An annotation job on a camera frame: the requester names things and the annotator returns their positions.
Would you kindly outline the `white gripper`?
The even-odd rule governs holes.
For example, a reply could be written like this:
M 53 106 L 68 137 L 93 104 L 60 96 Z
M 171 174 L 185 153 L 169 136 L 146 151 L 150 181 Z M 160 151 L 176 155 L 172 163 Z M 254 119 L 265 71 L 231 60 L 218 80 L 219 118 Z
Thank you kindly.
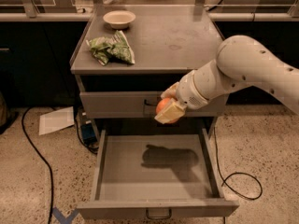
M 194 81 L 194 71 L 185 75 L 179 82 L 167 88 L 161 98 L 170 98 L 167 105 L 155 116 L 155 119 L 167 124 L 185 115 L 186 107 L 197 110 L 208 104 L 208 100 L 197 90 Z

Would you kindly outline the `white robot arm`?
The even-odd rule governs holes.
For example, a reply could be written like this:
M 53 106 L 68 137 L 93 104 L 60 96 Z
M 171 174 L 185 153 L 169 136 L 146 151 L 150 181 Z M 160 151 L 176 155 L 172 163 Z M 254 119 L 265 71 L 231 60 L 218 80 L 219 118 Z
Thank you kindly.
M 234 35 L 220 44 L 213 60 L 162 93 L 164 106 L 156 108 L 155 119 L 162 124 L 175 122 L 188 109 L 198 110 L 247 87 L 265 91 L 299 113 L 299 69 L 281 61 L 257 40 Z

